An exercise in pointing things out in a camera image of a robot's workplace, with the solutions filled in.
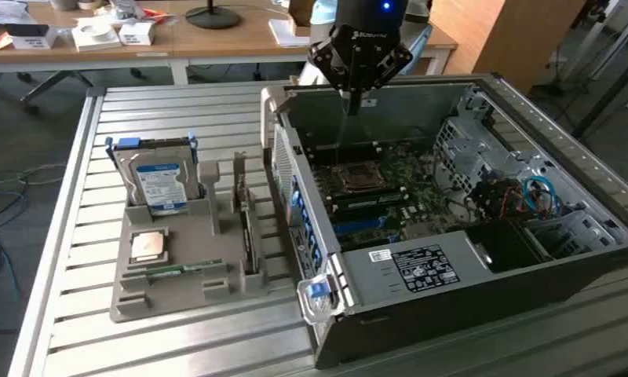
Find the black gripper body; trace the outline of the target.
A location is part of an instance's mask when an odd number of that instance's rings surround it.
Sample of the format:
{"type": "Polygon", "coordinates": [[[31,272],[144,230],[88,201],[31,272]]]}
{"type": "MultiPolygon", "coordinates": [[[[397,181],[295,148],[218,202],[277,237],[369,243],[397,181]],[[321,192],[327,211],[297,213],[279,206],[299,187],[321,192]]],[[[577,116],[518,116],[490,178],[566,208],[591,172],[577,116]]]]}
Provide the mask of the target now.
{"type": "Polygon", "coordinates": [[[354,51],[365,43],[394,47],[402,42],[401,27],[406,15],[405,1],[339,1],[330,38],[339,52],[349,52],[353,68],[354,51]]]}

